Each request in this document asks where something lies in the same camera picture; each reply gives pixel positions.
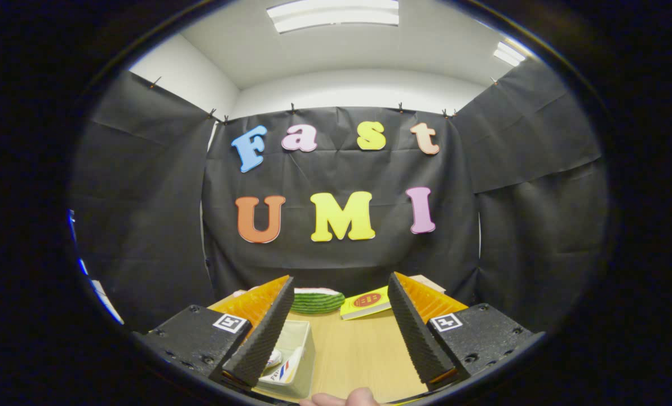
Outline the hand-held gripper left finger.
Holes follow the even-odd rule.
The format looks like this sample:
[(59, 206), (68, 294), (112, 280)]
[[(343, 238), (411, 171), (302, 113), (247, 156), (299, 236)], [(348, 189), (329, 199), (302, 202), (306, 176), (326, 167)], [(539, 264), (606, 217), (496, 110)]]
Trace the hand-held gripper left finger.
[(192, 304), (137, 339), (176, 367), (239, 390), (266, 369), (293, 304), (285, 275), (208, 308)]

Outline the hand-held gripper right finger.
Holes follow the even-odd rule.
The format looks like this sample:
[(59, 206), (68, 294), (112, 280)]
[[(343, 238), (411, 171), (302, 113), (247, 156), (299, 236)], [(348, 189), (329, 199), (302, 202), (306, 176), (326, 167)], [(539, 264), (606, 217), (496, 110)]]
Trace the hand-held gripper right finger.
[(410, 360), (431, 391), (500, 367), (545, 336), (488, 303), (466, 306), (398, 272), (387, 287)]

